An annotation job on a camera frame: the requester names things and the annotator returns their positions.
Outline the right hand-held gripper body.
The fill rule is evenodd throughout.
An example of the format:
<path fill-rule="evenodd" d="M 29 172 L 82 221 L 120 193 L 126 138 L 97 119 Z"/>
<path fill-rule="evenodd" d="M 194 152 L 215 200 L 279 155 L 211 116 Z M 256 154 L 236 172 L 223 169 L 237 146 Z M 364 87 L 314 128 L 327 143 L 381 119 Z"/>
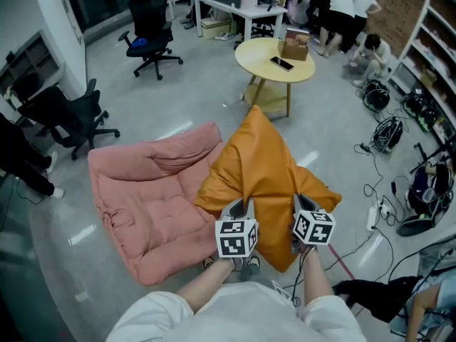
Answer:
<path fill-rule="evenodd" d="M 336 227 L 331 213 L 324 209 L 295 210 L 291 227 L 291 253 L 302 252 L 304 246 L 328 245 Z"/>

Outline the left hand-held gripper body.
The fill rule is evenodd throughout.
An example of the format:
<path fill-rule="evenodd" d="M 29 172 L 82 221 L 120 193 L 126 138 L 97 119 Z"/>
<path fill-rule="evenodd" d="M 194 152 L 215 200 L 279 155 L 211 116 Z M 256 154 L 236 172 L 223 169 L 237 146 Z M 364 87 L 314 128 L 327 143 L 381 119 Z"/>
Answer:
<path fill-rule="evenodd" d="M 219 258 L 242 265 L 257 245 L 257 221 L 223 215 L 215 222 L 215 238 Z"/>

